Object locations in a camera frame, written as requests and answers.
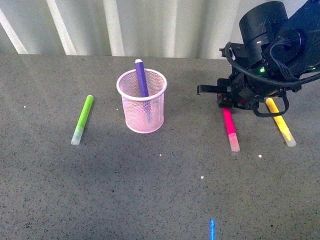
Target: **pen holder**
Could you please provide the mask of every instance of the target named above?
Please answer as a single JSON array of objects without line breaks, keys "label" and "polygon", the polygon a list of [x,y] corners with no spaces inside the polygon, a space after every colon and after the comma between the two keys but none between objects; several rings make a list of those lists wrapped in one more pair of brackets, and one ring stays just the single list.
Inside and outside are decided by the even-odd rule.
[{"label": "pen holder", "polygon": [[148,134],[158,130],[164,123],[164,94],[167,80],[160,72],[144,69],[149,96],[140,97],[135,69],[122,74],[116,82],[121,94],[125,123],[136,133]]}]

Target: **purple marker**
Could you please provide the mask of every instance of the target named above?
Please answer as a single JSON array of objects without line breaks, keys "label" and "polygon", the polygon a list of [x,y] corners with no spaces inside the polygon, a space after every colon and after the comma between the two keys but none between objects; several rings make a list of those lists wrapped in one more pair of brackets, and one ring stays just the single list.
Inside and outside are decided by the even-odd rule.
[{"label": "purple marker", "polygon": [[136,75],[138,76],[140,96],[142,98],[149,97],[146,75],[145,75],[145,67],[141,59],[135,60],[135,69],[136,69]]}]

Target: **black cable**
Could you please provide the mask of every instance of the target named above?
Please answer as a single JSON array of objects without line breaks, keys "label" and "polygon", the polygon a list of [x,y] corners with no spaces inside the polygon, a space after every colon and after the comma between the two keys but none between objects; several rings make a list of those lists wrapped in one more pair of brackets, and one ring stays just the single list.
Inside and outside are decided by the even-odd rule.
[{"label": "black cable", "polygon": [[224,52],[225,52],[225,57],[228,60],[228,62],[235,68],[237,69],[239,72],[257,80],[258,82],[264,83],[264,84],[268,84],[268,85],[273,85],[276,87],[281,87],[281,88],[291,88],[291,87],[297,87],[299,85],[302,84],[307,84],[310,82],[313,82],[315,80],[318,80],[320,78],[320,73],[313,75],[313,76],[309,76],[306,77],[300,81],[296,81],[296,82],[279,82],[273,79],[269,79],[269,78],[265,78],[259,75],[255,75],[251,72],[249,72],[247,69],[245,69],[244,67],[240,66],[236,61],[234,61],[230,55],[230,46],[231,46],[231,42],[229,41],[224,48]]},{"label": "black cable", "polygon": [[272,58],[272,60],[275,62],[275,64],[278,66],[280,73],[282,74],[282,76],[284,77],[285,80],[287,80],[288,82],[295,82],[295,81],[299,81],[300,79],[295,77],[290,69],[282,62],[280,62],[279,60],[277,60],[274,57],[274,53],[273,53],[273,49],[275,46],[287,46],[287,47],[291,47],[292,43],[290,39],[281,39],[278,42],[276,42],[271,48],[270,48],[270,57]]}]

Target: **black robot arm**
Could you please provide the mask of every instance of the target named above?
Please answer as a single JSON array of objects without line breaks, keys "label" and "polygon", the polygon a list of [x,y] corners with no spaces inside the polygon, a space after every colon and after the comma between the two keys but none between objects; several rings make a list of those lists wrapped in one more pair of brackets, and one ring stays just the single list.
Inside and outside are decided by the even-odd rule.
[{"label": "black robot arm", "polygon": [[[271,1],[243,16],[239,23],[243,44],[228,42],[222,56],[232,66],[228,79],[217,86],[199,85],[201,93],[216,93],[220,108],[252,110],[258,117],[274,117],[289,108],[287,91],[320,79],[320,74],[300,79],[320,68],[320,0],[308,0],[288,19],[284,4]],[[280,97],[284,111],[260,113],[265,97]]]}]

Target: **speckled gray surface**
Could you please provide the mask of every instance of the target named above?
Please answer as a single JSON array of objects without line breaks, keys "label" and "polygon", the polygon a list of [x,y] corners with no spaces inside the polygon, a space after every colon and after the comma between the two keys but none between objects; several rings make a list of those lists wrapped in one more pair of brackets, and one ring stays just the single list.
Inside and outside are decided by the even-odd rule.
[{"label": "speckled gray surface", "polygon": [[296,147],[272,118],[235,109],[232,154],[216,96],[196,94],[226,61],[144,58],[168,88],[163,126],[139,134],[116,89],[134,59],[1,56],[1,239],[206,240],[210,219],[217,240],[320,239],[320,81],[288,94]]}]

